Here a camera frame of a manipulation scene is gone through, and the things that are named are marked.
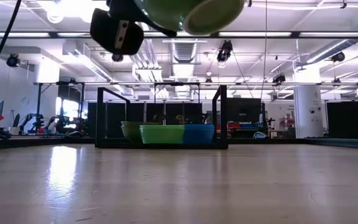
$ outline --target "desk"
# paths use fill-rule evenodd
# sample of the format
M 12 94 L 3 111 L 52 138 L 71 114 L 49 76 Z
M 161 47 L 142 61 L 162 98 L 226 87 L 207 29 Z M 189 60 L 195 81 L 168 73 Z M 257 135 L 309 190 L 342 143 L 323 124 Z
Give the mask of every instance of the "desk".
M 284 132 L 287 132 L 288 130 L 268 130 L 268 136 L 270 138 L 273 138 L 273 135 L 272 133 L 276 133 L 277 134 L 277 138 L 278 138 L 278 135 L 280 133 L 280 135 L 282 136 Z

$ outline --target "blue bowl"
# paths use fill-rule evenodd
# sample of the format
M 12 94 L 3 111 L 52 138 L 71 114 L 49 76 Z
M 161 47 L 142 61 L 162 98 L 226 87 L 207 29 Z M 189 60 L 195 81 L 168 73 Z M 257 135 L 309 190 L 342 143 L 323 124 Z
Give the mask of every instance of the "blue bowl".
M 213 125 L 185 125 L 184 144 L 212 144 L 215 128 Z

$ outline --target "green bowl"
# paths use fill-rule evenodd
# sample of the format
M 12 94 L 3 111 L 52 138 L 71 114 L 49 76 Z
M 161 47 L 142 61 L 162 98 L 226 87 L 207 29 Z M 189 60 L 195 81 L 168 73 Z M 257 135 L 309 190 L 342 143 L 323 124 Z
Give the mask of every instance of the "green bowl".
M 142 125 L 140 133 L 144 144 L 182 144 L 184 125 Z
M 161 27 L 205 35 L 234 21 L 246 0 L 135 0 L 135 3 Z
M 140 135 L 139 126 L 143 124 L 158 125 L 158 123 L 143 123 L 143 122 L 129 122 L 121 121 L 121 129 L 124 137 L 132 144 L 142 144 L 142 136 Z

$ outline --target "ceiling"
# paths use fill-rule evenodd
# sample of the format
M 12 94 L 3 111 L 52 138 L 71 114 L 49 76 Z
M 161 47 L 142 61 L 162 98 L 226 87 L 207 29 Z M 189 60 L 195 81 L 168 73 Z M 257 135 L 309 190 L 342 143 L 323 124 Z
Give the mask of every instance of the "ceiling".
M 105 8 L 105 1 L 93 1 L 92 7 Z M 4 31 L 7 23 L 11 18 L 12 7 L 15 1 L 0 1 L 0 31 Z M 14 31 L 60 31 L 60 32 L 88 32 L 90 24 L 84 22 L 82 18 L 65 17 L 61 22 L 53 24 L 48 20 L 47 12 L 44 9 L 51 1 L 24 1 L 22 9 L 20 9 Z M 358 1 L 347 1 L 348 6 L 358 6 Z M 252 7 L 244 7 L 240 16 L 223 30 L 226 31 L 261 31 L 265 30 L 303 30 L 303 31 L 358 31 L 358 8 L 347 7 L 345 9 L 314 9 L 296 10 L 300 7 L 315 6 L 341 6 L 342 1 L 324 1 L 324 0 L 253 0 Z M 272 7 L 281 7 L 281 9 L 273 9 Z M 73 10 L 82 10 L 73 6 Z M 194 63 L 194 71 L 192 78 L 188 78 L 189 82 L 204 82 L 207 72 L 211 72 L 213 82 L 262 82 L 264 76 L 269 82 L 277 71 L 270 73 L 277 68 L 285 60 L 294 60 L 296 56 L 312 54 L 318 49 L 331 43 L 332 39 L 232 39 L 233 53 L 227 61 L 224 68 L 219 68 L 215 60 L 216 52 L 221 47 L 222 39 L 198 39 L 202 43 L 197 44 L 196 59 Z M 90 48 L 91 60 L 95 61 L 100 67 L 109 73 L 117 82 L 136 82 L 132 75 L 133 62 L 131 58 L 124 57 L 122 62 L 116 63 L 111 60 L 111 54 L 101 48 L 95 41 L 91 39 L 78 39 L 75 41 L 77 46 L 86 45 Z M 172 72 L 172 55 L 171 44 L 166 43 L 164 39 L 153 39 L 152 46 L 158 64 L 162 69 L 162 78 L 164 81 L 173 81 L 175 76 Z M 63 53 L 64 39 L 11 39 L 7 41 L 7 46 L 17 47 L 39 47 L 49 55 L 53 55 L 64 69 L 61 76 L 75 77 L 78 81 L 93 82 L 97 80 L 95 74 L 87 69 L 78 61 L 73 61 L 69 55 Z M 358 44 L 343 50 L 346 60 L 337 63 L 333 69 L 332 62 L 322 61 L 318 63 L 323 82 L 330 82 L 334 79 L 334 75 L 358 71 Z M 280 67 L 287 78 L 287 82 L 292 81 L 293 67 L 292 62 L 287 62 Z M 358 82 L 358 74 L 348 78 L 346 82 Z M 244 88 L 246 86 L 236 86 L 234 89 Z M 355 90 L 354 86 L 342 88 L 342 92 L 351 92 Z

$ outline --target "white pillar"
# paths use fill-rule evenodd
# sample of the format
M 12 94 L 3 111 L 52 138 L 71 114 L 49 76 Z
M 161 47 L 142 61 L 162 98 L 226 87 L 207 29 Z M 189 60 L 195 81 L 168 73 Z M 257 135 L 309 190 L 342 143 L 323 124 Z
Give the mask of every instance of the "white pillar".
M 319 68 L 310 66 L 306 67 L 306 70 L 295 72 L 294 81 L 319 83 Z M 320 86 L 296 86 L 294 88 L 294 103 L 296 137 L 323 137 L 323 114 L 321 110 Z

